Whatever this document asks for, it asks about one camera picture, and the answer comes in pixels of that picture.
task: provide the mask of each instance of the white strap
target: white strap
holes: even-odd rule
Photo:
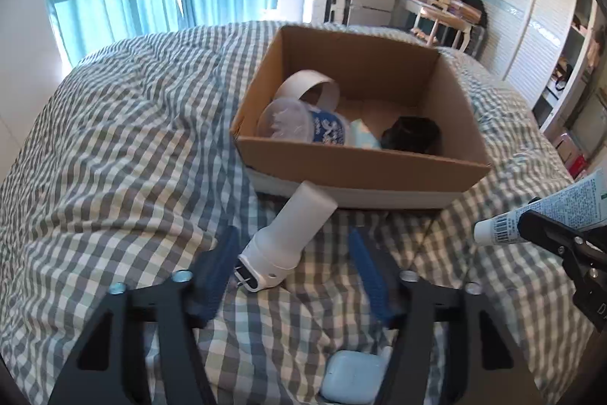
[[[318,71],[305,69],[289,76],[274,95],[274,99],[289,97],[300,99],[304,93],[317,85],[322,85],[322,93],[316,106],[321,110],[333,112],[339,102],[339,86],[329,76]]]

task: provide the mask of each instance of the cardboard flap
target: cardboard flap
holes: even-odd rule
[[[377,36],[297,26],[281,29],[284,72],[313,69],[335,79],[352,100],[384,100],[416,107],[439,53]]]
[[[287,181],[388,191],[461,192],[489,171],[487,165],[440,156],[278,139],[238,139],[244,162]]]

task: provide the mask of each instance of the bed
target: bed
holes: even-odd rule
[[[222,226],[238,227],[244,245],[280,209],[256,196],[228,135],[279,26],[118,42],[86,57],[39,115],[0,188],[0,355],[32,404],[47,402],[110,284],[159,283],[210,249]],[[355,30],[414,43],[394,30]],[[573,378],[592,327],[559,260],[531,244],[471,244],[476,221],[571,179],[514,90],[467,55],[441,50],[493,170],[436,215],[339,210],[281,286],[251,294],[231,283],[197,335],[219,403],[324,403],[318,391],[335,351],[389,344],[348,258],[353,225],[368,226],[401,266],[436,284],[459,287],[466,274],[481,283],[547,402]],[[439,394],[443,336],[438,325],[427,403]],[[146,349],[154,403],[164,403],[152,328]]]

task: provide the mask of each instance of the barcode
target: barcode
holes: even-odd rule
[[[508,242],[508,214],[504,213],[495,219],[495,242],[502,244]]]

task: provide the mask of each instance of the white cylindrical object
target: white cylindrical object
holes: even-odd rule
[[[336,201],[309,182],[303,182],[274,221],[255,235],[259,249],[286,269],[299,263],[301,252],[337,209]]]
[[[239,256],[244,270],[237,267],[236,277],[252,292],[280,284],[337,207],[338,203],[320,188],[303,182],[274,221],[245,247]]]
[[[603,171],[597,170],[568,188],[521,208],[479,221],[474,241],[481,246],[526,242],[518,233],[521,215],[533,210],[564,225],[586,231],[607,225],[607,190]]]
[[[333,112],[339,102],[338,84],[329,78],[329,76],[311,69],[303,69],[290,75],[280,85],[274,98],[288,97],[300,99],[308,90],[316,86],[320,86],[322,89],[316,107],[327,112]]]

